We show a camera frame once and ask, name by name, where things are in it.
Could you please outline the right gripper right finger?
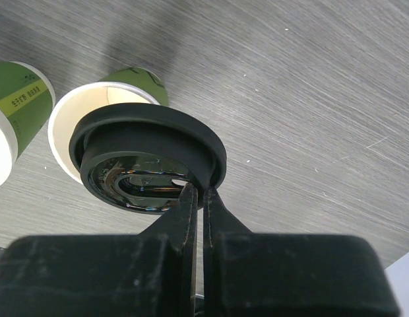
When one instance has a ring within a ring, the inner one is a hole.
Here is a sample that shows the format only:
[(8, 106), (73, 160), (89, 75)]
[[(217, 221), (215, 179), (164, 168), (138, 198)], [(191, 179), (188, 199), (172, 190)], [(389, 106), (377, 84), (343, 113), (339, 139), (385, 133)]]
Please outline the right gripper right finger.
[(255, 233), (207, 189), (206, 316), (399, 316), (379, 257), (358, 236)]

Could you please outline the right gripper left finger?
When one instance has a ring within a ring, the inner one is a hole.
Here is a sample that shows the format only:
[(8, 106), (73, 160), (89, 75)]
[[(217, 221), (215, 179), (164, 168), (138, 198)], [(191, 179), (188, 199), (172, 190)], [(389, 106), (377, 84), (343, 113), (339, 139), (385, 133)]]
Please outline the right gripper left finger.
[(0, 257), (0, 316), (193, 316), (197, 189), (139, 234), (43, 235)]

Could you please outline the green paper cup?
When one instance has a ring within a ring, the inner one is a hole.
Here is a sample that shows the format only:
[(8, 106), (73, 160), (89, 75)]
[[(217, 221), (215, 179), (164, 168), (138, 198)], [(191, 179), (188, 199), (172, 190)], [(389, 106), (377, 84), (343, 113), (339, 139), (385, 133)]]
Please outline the green paper cup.
[(0, 61), (0, 186), (49, 119), (55, 100), (51, 82), (39, 69)]
[(74, 88), (52, 110), (48, 141), (62, 170), (78, 183), (83, 154), (82, 138), (96, 127), (95, 122), (118, 116), (121, 106), (169, 106), (168, 92), (161, 79), (142, 67), (128, 67), (104, 78)]

